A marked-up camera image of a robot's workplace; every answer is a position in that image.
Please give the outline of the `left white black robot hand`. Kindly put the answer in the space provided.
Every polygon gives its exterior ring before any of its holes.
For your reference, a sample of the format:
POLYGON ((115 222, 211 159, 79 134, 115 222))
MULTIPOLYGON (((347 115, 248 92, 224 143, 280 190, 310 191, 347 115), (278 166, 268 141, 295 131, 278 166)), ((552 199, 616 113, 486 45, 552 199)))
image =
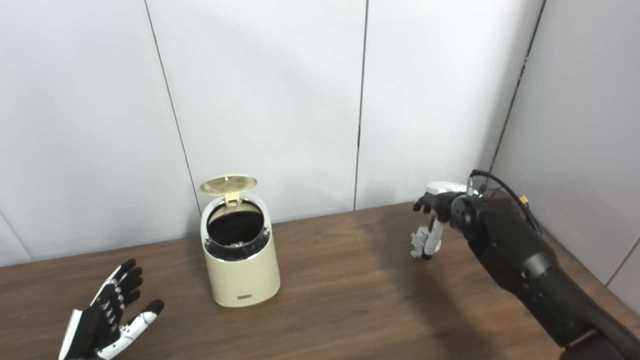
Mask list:
POLYGON ((164 301, 151 301, 126 322, 125 310, 141 296, 143 269, 135 259, 117 266, 85 309, 73 309, 58 354, 60 360, 113 360, 158 318, 164 301))

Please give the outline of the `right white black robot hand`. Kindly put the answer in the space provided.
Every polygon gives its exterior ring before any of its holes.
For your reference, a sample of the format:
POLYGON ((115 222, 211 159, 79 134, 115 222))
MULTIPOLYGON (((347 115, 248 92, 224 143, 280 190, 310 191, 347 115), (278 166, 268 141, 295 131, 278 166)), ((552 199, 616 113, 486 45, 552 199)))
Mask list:
POLYGON ((441 249, 442 233, 451 218, 451 204, 455 198, 467 193, 467 186, 450 181, 427 183, 425 193, 412 206, 413 212, 431 214, 430 223, 411 235, 411 256, 425 261, 432 259, 441 249))

